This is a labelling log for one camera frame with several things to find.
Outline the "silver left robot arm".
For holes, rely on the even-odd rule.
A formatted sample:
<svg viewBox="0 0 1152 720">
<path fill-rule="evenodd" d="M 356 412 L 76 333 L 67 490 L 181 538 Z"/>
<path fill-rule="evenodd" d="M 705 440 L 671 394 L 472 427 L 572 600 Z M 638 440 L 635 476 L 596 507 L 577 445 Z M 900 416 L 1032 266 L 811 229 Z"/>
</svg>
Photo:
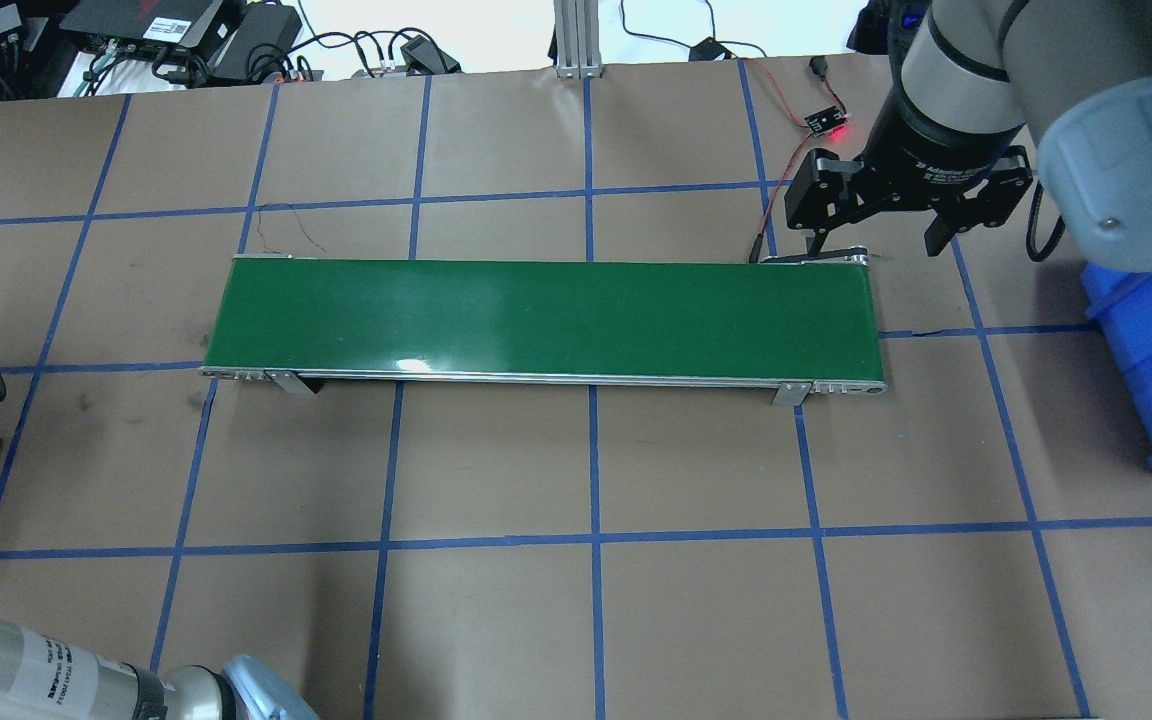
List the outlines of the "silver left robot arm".
<svg viewBox="0 0 1152 720">
<path fill-rule="evenodd" d="M 0 719 L 316 719 L 252 655 L 156 674 L 0 620 Z"/>
</svg>

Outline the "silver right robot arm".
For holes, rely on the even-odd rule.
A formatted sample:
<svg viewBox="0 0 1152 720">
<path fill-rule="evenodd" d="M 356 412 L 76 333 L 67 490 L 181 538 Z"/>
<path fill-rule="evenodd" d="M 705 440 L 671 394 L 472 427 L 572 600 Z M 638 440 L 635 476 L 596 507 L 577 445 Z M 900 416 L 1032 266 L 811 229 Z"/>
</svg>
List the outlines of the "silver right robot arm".
<svg viewBox="0 0 1152 720">
<path fill-rule="evenodd" d="M 933 211 L 937 256 L 1039 184 L 1085 259 L 1152 272 L 1152 1 L 869 1 L 849 45 L 890 60 L 890 92 L 858 156 L 801 160 L 783 209 L 809 256 L 884 211 Z"/>
</svg>

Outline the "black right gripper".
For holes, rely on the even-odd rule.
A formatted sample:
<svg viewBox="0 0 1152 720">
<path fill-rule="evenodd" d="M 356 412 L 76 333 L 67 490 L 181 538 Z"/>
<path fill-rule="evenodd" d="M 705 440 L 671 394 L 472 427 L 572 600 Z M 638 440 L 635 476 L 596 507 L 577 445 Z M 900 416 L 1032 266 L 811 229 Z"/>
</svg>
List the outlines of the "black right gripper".
<svg viewBox="0 0 1152 720">
<path fill-rule="evenodd" d="M 1014 143 L 1016 132 L 958 131 L 905 96 L 887 97 L 858 156 L 808 152 L 783 197 L 786 223 L 804 232 L 806 255 L 819 258 L 842 223 L 879 211 L 933 210 L 923 240 L 925 255 L 937 258 L 975 225 L 1005 223 L 1032 187 L 1034 172 Z"/>
</svg>

